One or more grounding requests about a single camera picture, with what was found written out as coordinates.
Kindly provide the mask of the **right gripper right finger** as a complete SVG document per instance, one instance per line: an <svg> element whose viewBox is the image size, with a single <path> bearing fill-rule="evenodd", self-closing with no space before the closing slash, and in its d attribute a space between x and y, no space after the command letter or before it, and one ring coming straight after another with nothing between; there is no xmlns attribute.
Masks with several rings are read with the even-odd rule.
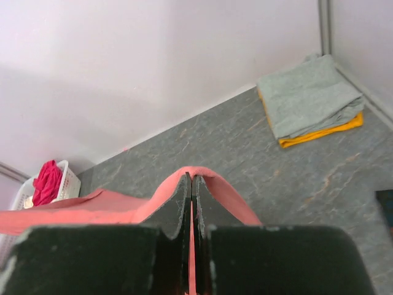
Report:
<svg viewBox="0 0 393 295"><path fill-rule="evenodd" d="M250 226L192 184L198 294L374 294L352 238L330 226Z"/></svg>

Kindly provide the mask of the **salmon pink t shirt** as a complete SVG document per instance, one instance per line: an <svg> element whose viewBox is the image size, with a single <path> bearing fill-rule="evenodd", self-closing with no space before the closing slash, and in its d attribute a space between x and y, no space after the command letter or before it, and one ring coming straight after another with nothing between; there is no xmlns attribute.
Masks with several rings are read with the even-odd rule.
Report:
<svg viewBox="0 0 393 295"><path fill-rule="evenodd" d="M1 232L21 237L33 227L85 225L138 225L158 210L174 193L182 175L191 179L189 227L189 290L184 294L198 294L195 284L195 241L193 236L192 184L195 176L202 176L213 197L234 217L250 226L260 220L242 196L220 175L205 167L184 167L167 177L149 199L139 199L105 189L85 197L62 200L48 205L20 211L1 213Z"/></svg>

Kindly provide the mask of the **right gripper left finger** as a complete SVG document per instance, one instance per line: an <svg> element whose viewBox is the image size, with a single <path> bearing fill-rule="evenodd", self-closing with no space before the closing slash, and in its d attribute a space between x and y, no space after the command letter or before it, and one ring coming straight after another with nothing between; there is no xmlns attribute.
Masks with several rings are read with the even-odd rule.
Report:
<svg viewBox="0 0 393 295"><path fill-rule="evenodd" d="M2 294L184 294L191 179L138 225L33 227L1 271Z"/></svg>

